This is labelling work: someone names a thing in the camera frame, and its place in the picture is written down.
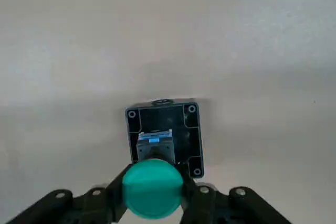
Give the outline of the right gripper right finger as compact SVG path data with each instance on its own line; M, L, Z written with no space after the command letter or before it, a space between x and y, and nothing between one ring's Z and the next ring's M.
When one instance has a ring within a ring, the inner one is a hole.
M197 185L187 165L177 164L175 167L183 178L180 223L291 223L249 187L234 187L225 195L208 185Z

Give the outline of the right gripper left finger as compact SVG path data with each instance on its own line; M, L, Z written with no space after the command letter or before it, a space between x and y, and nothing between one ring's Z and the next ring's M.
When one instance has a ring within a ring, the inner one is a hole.
M131 164L106 187L96 186L75 197L57 189L23 210L8 223L117 223L127 210L122 180Z

